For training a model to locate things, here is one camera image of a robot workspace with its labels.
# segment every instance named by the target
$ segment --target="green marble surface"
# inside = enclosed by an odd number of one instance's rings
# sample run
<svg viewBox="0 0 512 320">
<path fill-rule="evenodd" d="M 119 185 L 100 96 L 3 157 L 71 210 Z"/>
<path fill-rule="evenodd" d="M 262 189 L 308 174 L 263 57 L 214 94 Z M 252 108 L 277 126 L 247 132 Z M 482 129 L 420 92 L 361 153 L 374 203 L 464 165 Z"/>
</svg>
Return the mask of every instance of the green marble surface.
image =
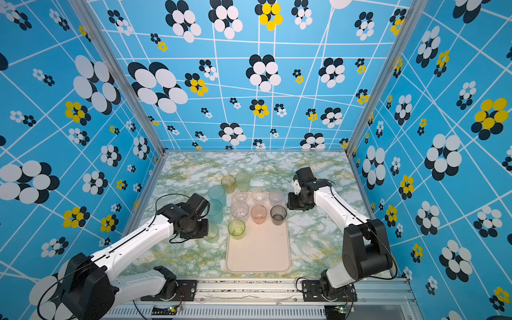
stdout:
<svg viewBox="0 0 512 320">
<path fill-rule="evenodd" d="M 166 160 L 141 224 L 155 214 L 155 200 L 169 193 L 205 198 L 208 189 L 220 184 L 227 174 L 241 170 L 251 174 L 251 187 L 280 188 L 293 191 L 291 180 L 296 170 L 309 166 L 317 178 L 334 181 L 336 191 L 361 214 L 368 216 L 345 153 L 342 152 L 171 152 Z M 160 208 L 182 197 L 167 196 L 158 201 Z M 291 268 L 285 273 L 230 273 L 226 270 L 229 205 L 218 225 L 220 237 L 210 244 L 203 239 L 183 244 L 164 240 L 135 260 L 122 275 L 146 272 L 163 265 L 178 277 L 286 277 L 317 278 L 320 273 L 342 261 L 343 234 L 327 213 L 315 207 L 306 212 L 288 212 Z"/>
</svg>

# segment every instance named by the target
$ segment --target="blue plastic cup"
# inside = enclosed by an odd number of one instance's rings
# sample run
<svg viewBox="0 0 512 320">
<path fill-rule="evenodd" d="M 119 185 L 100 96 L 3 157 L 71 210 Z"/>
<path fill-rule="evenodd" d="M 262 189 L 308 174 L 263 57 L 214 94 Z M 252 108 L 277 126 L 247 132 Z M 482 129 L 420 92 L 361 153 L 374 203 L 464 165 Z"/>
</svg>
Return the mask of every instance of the blue plastic cup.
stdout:
<svg viewBox="0 0 512 320">
<path fill-rule="evenodd" d="M 226 189 L 222 185 L 216 184 L 211 186 L 208 189 L 208 196 L 210 199 L 219 200 L 223 207 L 226 205 Z"/>
<path fill-rule="evenodd" d="M 208 213 L 208 220 L 215 224 L 220 224 L 224 219 L 224 212 L 222 203 L 219 200 L 211 199 L 210 200 L 210 212 Z"/>
</svg>

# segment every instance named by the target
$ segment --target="wallpaper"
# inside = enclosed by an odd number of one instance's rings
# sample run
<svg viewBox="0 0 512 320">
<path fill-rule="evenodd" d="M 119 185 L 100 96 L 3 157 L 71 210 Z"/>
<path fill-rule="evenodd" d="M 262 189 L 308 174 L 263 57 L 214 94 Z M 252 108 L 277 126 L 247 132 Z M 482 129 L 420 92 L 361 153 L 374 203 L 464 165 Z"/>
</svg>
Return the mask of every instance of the wallpaper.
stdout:
<svg viewBox="0 0 512 320">
<path fill-rule="evenodd" d="M 346 147 L 411 0 L 89 0 L 169 149 Z"/>
<path fill-rule="evenodd" d="M 430 0 L 349 155 L 425 319 L 512 316 L 511 17 Z"/>
<path fill-rule="evenodd" d="M 39 319 L 49 275 L 121 238 L 158 155 L 67 1 L 0 13 L 0 319 Z"/>
</svg>

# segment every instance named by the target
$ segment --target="white tray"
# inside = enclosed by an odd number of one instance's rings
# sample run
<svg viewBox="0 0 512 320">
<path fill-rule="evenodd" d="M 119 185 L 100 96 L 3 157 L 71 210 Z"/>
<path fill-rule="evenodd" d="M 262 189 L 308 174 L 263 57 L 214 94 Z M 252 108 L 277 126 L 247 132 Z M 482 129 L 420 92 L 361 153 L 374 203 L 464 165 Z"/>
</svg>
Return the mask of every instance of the white tray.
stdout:
<svg viewBox="0 0 512 320">
<path fill-rule="evenodd" d="M 245 223 L 245 235 L 235 240 L 228 235 L 226 269 L 229 272 L 286 272 L 290 269 L 290 242 L 288 240 L 288 223 L 285 221 L 276 226 L 272 222 L 270 209 L 272 205 L 267 198 L 262 204 L 267 208 L 267 218 L 262 224 L 256 224 L 251 215 L 251 209 L 256 205 L 252 193 L 247 193 L 244 200 L 249 205 L 249 219 Z M 279 204 L 286 208 L 285 200 Z"/>
</svg>

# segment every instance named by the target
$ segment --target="yellow flower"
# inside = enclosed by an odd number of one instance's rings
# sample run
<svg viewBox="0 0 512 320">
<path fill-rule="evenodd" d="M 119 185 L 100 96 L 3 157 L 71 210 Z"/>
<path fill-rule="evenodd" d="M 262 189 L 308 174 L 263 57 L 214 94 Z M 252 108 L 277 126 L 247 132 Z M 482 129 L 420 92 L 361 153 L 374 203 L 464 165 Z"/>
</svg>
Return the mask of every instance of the yellow flower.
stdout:
<svg viewBox="0 0 512 320">
<path fill-rule="evenodd" d="M 363 73 L 363 72 L 365 72 L 365 71 L 366 71 L 366 66 L 359 66 L 359 68 L 357 68 L 357 72 L 358 72 L 359 74 L 361 74 L 361 73 Z"/>
<path fill-rule="evenodd" d="M 370 97 L 370 95 L 360 95 L 357 102 L 359 102 L 359 104 L 363 104 L 365 102 L 368 101 L 368 98 Z"/>
<path fill-rule="evenodd" d="M 165 42 L 158 43 L 158 50 L 161 50 L 162 52 L 165 52 L 167 50 L 167 46 L 165 45 Z"/>
<path fill-rule="evenodd" d="M 403 21 L 400 18 L 395 20 L 394 24 L 391 26 L 391 29 L 389 29 L 391 32 L 393 32 L 393 35 L 397 35 L 400 32 L 400 26 L 402 23 Z"/>
<path fill-rule="evenodd" d="M 80 32 L 83 36 L 87 34 L 85 28 L 82 26 L 78 26 L 78 32 Z"/>
<path fill-rule="evenodd" d="M 311 122 L 315 121 L 316 119 L 318 119 L 318 113 L 310 114 L 308 119 L 311 120 Z"/>
<path fill-rule="evenodd" d="M 499 301 L 510 303 L 510 293 L 504 291 L 501 287 L 496 288 L 494 294 L 498 297 Z"/>
<path fill-rule="evenodd" d="M 414 245 L 413 250 L 415 256 L 419 258 L 423 256 L 423 248 L 420 247 L 417 243 Z"/>
<path fill-rule="evenodd" d="M 448 61 L 450 60 L 450 51 L 449 50 L 446 50 L 445 52 L 441 52 L 439 54 L 439 59 L 437 59 L 437 65 L 442 68 L 444 67 L 445 64 L 448 63 Z"/>
</svg>

